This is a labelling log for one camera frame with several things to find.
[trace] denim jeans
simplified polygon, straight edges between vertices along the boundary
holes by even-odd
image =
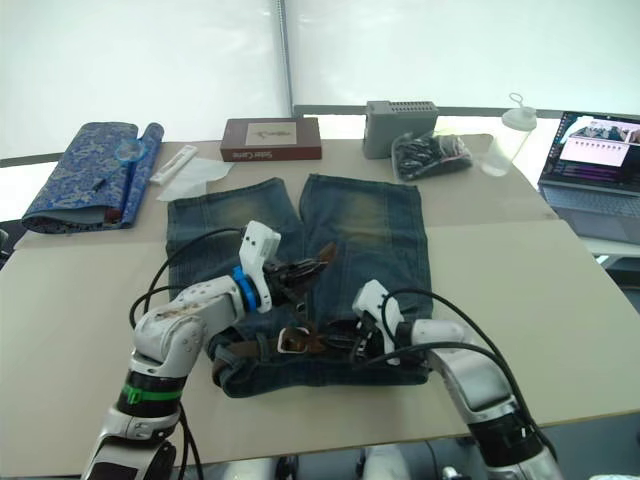
[[[376,279],[387,288],[430,288],[427,238],[420,194],[415,187],[310,175],[300,199],[300,218],[291,205],[284,182],[273,178],[252,187],[169,204],[167,254],[207,231],[249,220],[268,225],[282,235],[277,257],[293,262],[312,257],[330,242],[337,255],[323,271],[307,298],[307,321],[320,333],[338,333],[336,320],[353,320],[352,303],[358,290]],[[238,258],[237,235],[211,237],[183,253],[171,265],[171,285],[190,285],[228,275]],[[429,318],[432,303],[409,305],[405,318]],[[278,336],[298,320],[286,308],[251,313],[216,335],[207,347],[230,367],[219,377],[232,397],[245,397],[293,385],[413,385],[427,380],[422,366],[378,366],[354,370],[346,356],[313,354],[263,355],[240,359],[225,345]]]

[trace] white backdrop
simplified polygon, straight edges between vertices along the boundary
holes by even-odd
[[[0,0],[0,22],[0,158],[90,121],[189,141],[288,113],[272,0]]]
[[[640,114],[638,0],[288,0],[294,103]]]

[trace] jeans leg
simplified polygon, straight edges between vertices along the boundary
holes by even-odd
[[[292,262],[302,258],[302,224],[279,178],[238,190],[176,200],[169,203],[168,208],[167,255],[208,231],[241,228],[249,220],[256,220],[282,235],[276,253],[278,259]],[[207,238],[181,254],[170,266],[169,283],[191,285],[230,275],[233,267],[240,265],[239,248],[240,237],[233,233]],[[280,308],[264,315],[249,314],[234,328],[245,339],[255,339],[257,332],[272,338],[291,320],[290,313]]]
[[[320,325],[352,317],[353,300],[369,280],[378,280],[389,291],[430,288],[417,188],[311,175],[300,199],[300,216],[307,256],[329,242],[338,247],[336,259],[313,290],[310,313]],[[416,317],[431,315],[430,299],[410,306]]]

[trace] brown box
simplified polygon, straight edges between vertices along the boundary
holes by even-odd
[[[225,162],[322,158],[317,118],[230,118],[220,153]]]

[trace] laptop screen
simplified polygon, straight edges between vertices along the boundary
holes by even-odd
[[[640,121],[565,112],[540,181],[640,192]]]

